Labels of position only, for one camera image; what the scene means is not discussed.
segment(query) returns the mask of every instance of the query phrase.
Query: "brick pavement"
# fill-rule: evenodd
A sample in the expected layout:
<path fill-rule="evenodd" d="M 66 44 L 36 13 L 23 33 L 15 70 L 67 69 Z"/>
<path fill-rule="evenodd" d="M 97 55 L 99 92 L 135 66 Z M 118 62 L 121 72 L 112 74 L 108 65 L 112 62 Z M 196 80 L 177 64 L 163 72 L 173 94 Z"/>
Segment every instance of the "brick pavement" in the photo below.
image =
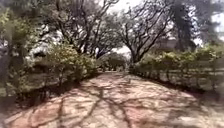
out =
<path fill-rule="evenodd" d="M 221 128 L 222 107 L 123 73 L 105 73 L 79 89 L 5 120 L 9 128 Z"/>

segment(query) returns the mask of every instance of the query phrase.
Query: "pathway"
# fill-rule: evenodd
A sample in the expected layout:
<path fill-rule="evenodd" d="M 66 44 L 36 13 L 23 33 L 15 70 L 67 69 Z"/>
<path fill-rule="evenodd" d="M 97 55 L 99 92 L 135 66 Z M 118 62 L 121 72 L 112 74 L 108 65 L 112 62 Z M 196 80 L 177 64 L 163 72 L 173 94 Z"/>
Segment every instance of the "pathway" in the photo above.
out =
<path fill-rule="evenodd" d="M 224 128 L 223 113 L 191 94 L 104 73 L 5 123 L 9 128 Z"/>

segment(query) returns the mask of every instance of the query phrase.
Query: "green foliage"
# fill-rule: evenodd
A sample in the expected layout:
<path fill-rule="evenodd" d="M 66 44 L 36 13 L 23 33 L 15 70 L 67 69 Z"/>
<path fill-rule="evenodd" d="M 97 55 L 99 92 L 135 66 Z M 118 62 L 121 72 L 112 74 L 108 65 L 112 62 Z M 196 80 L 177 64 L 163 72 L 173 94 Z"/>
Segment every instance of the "green foliage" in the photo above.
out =
<path fill-rule="evenodd" d="M 109 70 L 117 70 L 118 68 L 125 68 L 127 60 L 126 58 L 117 53 L 110 53 L 107 55 L 102 56 L 100 59 L 97 60 L 98 66 L 103 68 L 108 68 Z"/>
<path fill-rule="evenodd" d="M 207 80 L 207 84 L 211 83 L 212 89 L 215 89 L 218 85 L 216 78 L 221 75 L 217 73 L 220 69 L 217 62 L 222 56 L 223 52 L 214 46 L 205 46 L 195 52 L 163 53 L 156 57 L 145 57 L 131 72 L 160 80 L 164 80 L 166 75 L 166 81 L 188 86 L 200 86 L 200 81 Z M 172 81 L 171 76 L 179 80 Z"/>

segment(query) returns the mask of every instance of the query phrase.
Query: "bush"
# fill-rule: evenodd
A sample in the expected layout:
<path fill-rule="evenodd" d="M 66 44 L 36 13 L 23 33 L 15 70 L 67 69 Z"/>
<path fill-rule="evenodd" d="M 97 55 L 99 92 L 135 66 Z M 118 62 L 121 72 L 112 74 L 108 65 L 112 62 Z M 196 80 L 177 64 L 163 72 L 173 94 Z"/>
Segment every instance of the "bush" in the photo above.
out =
<path fill-rule="evenodd" d="M 145 57 L 135 64 L 132 73 L 172 84 L 215 90 L 220 84 L 217 78 L 223 75 L 221 67 L 217 66 L 222 55 L 222 51 L 212 46 L 192 53 L 163 53 Z"/>

